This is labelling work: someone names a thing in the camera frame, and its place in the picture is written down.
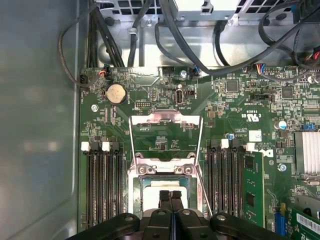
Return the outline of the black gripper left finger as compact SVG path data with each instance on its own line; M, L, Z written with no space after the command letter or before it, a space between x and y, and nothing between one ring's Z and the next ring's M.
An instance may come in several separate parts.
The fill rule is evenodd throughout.
M169 240L173 212L171 194L159 192L159 208L146 211L140 219L121 213L72 236L73 240Z

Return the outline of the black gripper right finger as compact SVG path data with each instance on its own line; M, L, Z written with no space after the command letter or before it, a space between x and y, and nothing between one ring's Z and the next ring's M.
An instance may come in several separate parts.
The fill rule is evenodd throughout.
M205 219L184 208L181 192L172 192L172 210L183 240L283 240L284 237L224 212Z

